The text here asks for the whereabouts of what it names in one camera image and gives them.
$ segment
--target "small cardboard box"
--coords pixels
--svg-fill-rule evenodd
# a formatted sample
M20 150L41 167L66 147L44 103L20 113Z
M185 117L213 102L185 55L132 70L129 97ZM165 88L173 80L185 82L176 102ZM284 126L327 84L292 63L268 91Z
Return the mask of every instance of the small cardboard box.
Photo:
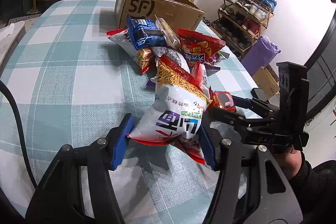
M195 30L204 16L190 0L117 0L115 14L119 28L125 28L127 15L135 19L165 19L176 32L178 28Z
M280 90L278 83L274 80L269 71L261 67L253 76L253 80L256 82L265 93L268 99L272 98Z

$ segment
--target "blue snack bag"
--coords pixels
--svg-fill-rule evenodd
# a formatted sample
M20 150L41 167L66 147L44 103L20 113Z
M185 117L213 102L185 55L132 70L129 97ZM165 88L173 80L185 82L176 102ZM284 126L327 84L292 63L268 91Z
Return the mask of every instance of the blue snack bag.
M163 47L166 40L163 33L150 19L132 19L127 16L127 29L130 40L136 50L143 47Z

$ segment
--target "tablecloth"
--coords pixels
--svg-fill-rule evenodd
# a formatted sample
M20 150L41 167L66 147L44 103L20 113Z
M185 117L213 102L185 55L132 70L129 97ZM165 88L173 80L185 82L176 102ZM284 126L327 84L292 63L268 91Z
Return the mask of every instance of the tablecloth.
M1 80L20 111L28 156L39 182L64 144L79 147L104 137L126 112L140 118L154 102L136 63L106 37L117 28L116 0L62 0L52 5L23 37ZM197 31L216 36L203 22ZM257 87L228 49L221 71L209 77L213 90L251 98ZM0 186L25 214L34 192L24 166L16 124L0 98ZM256 117L243 111L246 117ZM214 124L223 136L240 139L232 127ZM93 215L83 168L83 196ZM201 223L218 173L192 161L173 146L143 146L133 141L122 165L110 172L127 223Z

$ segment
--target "purple paper bag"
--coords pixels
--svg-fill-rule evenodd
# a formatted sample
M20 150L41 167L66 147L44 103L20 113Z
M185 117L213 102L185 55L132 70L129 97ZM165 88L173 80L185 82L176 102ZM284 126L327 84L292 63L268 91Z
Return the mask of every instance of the purple paper bag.
M241 63L248 73L253 76L260 67L267 67L280 52L278 46L271 43L267 36L261 36L242 59Z

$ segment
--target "snack pile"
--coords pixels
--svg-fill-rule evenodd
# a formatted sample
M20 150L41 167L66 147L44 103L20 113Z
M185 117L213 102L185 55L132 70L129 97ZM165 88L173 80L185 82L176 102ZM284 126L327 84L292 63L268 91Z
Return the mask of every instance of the snack pile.
M157 18L127 18L127 29L107 32L138 64L140 73L157 67L155 102L129 134L145 145L173 144L198 163L206 164L199 144L198 129L203 112L219 107L236 111L229 92L211 90L208 74L220 70L220 50L226 43L199 32L178 29L177 35L167 22Z

